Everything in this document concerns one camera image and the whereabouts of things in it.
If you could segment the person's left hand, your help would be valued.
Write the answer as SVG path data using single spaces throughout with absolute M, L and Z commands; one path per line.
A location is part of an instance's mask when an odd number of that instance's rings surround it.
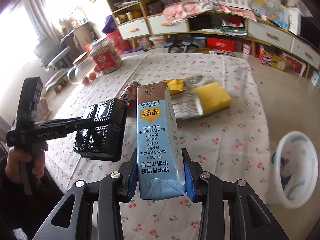
M 45 152 L 48 150 L 48 144 L 43 142 L 41 144 L 41 151 L 38 157 L 35 160 L 35 166 L 32 169 L 33 175 L 37 178 L 42 178 L 44 176 L 44 168 L 46 156 Z M 29 163 L 32 161 L 32 156 L 30 153 L 25 152 L 22 149 L 17 147 L 12 147 L 9 150 L 7 156 L 7 164 L 5 167 L 5 174 L 7 177 L 15 184 L 21 184 L 21 172 L 20 172 L 20 163 Z

